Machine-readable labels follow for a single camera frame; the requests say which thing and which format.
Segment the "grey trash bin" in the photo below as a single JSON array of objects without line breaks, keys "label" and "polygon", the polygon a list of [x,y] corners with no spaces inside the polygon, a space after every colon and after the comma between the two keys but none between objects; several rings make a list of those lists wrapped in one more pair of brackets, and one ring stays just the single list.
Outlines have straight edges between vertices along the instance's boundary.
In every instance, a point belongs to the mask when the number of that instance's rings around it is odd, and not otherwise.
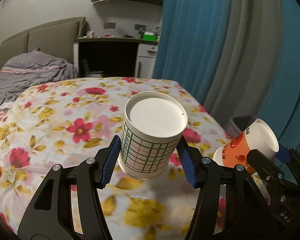
[{"label": "grey trash bin", "polygon": [[249,127],[255,120],[256,117],[250,114],[232,117],[227,124],[226,132],[231,139],[234,139],[247,127]]}]

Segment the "green box on desk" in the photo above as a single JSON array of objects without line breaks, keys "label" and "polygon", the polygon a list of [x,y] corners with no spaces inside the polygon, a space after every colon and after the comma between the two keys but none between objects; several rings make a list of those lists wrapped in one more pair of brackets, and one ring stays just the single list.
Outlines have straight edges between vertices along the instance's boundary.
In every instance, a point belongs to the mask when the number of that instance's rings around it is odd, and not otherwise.
[{"label": "green box on desk", "polygon": [[142,39],[144,41],[152,41],[152,42],[156,42],[158,37],[155,33],[152,33],[152,32],[144,32],[143,33],[143,36],[142,36]]}]

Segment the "green grid paper cup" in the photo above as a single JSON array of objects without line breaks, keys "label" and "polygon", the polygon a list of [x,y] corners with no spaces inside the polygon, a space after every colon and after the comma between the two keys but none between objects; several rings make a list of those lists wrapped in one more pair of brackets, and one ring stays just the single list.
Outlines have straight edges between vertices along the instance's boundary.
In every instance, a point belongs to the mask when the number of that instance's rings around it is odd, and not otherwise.
[{"label": "green grid paper cup", "polygon": [[126,175],[150,180],[160,175],[188,124],[182,104],[154,91],[140,92],[125,104],[118,163]]}]

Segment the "grey upholstered headboard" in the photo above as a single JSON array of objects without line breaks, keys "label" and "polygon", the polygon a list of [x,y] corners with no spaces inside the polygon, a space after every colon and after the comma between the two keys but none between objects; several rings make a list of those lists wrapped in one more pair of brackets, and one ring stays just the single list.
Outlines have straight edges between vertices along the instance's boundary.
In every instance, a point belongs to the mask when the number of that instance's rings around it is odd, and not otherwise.
[{"label": "grey upholstered headboard", "polygon": [[85,31],[85,17],[65,18],[21,31],[0,45],[0,69],[11,58],[39,49],[54,57],[74,61],[74,42]]}]

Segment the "blue grey curtain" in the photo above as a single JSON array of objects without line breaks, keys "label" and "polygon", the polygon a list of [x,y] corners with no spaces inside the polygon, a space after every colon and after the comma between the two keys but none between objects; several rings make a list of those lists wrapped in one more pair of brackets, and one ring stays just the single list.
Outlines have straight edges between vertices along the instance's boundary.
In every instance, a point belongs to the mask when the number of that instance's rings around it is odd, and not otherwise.
[{"label": "blue grey curtain", "polygon": [[164,0],[162,19],[156,79],[223,128],[252,115],[300,152],[300,0]]}]

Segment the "floral bed sheet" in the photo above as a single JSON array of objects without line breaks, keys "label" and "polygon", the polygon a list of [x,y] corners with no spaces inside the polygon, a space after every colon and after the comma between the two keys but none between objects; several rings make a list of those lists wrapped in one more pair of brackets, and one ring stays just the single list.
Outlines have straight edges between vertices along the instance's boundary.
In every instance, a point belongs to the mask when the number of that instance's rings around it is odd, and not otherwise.
[{"label": "floral bed sheet", "polygon": [[[175,81],[108,77],[75,79],[33,86],[0,116],[0,216],[12,231],[37,187],[55,164],[76,166],[121,134],[127,100],[153,90],[177,99],[185,108],[184,137],[212,157],[230,137]],[[174,153],[164,172],[140,181],[115,167],[111,182],[99,191],[114,239],[184,239],[198,190],[186,181]]]}]

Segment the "grey striped duvet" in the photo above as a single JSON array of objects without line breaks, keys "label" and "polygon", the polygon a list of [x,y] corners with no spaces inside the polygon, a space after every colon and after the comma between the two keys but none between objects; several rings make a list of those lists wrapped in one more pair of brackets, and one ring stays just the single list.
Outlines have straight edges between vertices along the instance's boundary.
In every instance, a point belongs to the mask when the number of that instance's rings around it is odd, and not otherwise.
[{"label": "grey striped duvet", "polygon": [[9,59],[0,69],[0,122],[17,98],[28,88],[78,77],[77,68],[66,59],[38,49]]}]

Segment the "orange paper cup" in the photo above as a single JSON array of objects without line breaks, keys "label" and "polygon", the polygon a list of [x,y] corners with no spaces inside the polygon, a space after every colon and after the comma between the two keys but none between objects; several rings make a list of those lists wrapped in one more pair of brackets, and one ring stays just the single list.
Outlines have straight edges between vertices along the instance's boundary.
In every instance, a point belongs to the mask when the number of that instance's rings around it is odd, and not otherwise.
[{"label": "orange paper cup", "polygon": [[272,129],[262,119],[256,119],[232,141],[218,148],[213,155],[213,160],[218,165],[226,167],[241,164],[249,174],[254,174],[255,169],[247,161],[250,150],[259,150],[268,159],[272,159],[279,149],[278,140]]}]

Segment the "dark desk with drawers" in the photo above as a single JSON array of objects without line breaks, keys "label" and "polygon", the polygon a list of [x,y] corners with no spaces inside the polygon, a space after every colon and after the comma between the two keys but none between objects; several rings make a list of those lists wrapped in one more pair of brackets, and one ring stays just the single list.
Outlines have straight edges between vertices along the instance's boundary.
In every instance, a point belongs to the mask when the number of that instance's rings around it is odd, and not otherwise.
[{"label": "dark desk with drawers", "polygon": [[145,77],[152,75],[158,42],[127,37],[78,38],[74,62],[80,77]]}]

